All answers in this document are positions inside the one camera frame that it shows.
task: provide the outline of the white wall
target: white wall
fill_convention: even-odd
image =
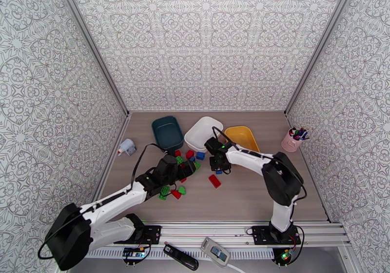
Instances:
[[[337,0],[77,0],[130,111],[283,110]]]
[[[48,272],[51,223],[92,199],[124,113],[62,0],[0,3],[0,272]]]
[[[289,115],[365,272],[390,272],[390,0],[352,0]]]

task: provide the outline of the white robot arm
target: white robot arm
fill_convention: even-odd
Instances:
[[[230,170],[231,164],[236,164],[264,176],[269,194],[274,200],[270,221],[274,232],[271,233],[275,239],[288,237],[292,227],[293,205],[303,184],[288,158],[283,153],[273,156],[253,152],[231,141],[222,145],[216,138],[211,138],[205,145],[214,155],[210,158],[212,170]],[[186,161],[181,168],[173,156],[165,155],[156,167],[134,181],[138,163],[131,184],[122,190],[80,208],[73,203],[64,207],[38,252],[39,258],[48,258],[40,256],[42,247],[47,244],[59,268],[67,270],[79,263],[88,252],[129,239],[143,226],[137,216],[128,214],[117,221],[109,220],[159,194],[163,186],[173,185],[175,181],[195,171],[193,162]],[[289,173],[291,169],[295,171],[294,175]]]

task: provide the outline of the pink pen holder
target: pink pen holder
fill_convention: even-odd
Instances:
[[[295,140],[290,134],[287,132],[286,136],[284,136],[282,140],[282,148],[289,153],[296,152],[298,147],[302,144],[303,140]]]

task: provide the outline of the mounting plate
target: mounting plate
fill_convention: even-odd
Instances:
[[[294,245],[294,241],[290,237],[284,241],[276,242],[271,236],[269,226],[253,226],[252,234],[255,245]],[[293,233],[290,236],[295,240],[296,245],[301,244],[297,227],[293,227]]]
[[[158,244],[160,242],[161,226],[145,226],[141,238],[135,239],[135,233],[127,240],[116,244]]]

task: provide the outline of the plastic bin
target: plastic bin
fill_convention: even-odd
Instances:
[[[156,143],[164,150],[178,150],[184,144],[183,132],[174,116],[166,116],[152,123]]]
[[[184,136],[184,140],[190,149],[196,152],[207,152],[204,144],[207,140],[214,136],[213,127],[223,130],[223,125],[220,121],[212,117],[202,117]]]
[[[256,140],[253,137],[252,131],[248,127],[245,126],[230,127],[225,130],[225,134],[233,142],[241,145],[242,147],[255,152],[260,152]]]
[[[289,153],[296,152],[298,147],[302,144],[303,140],[295,140],[290,134],[287,132],[286,136],[284,136],[282,140],[282,148]]]

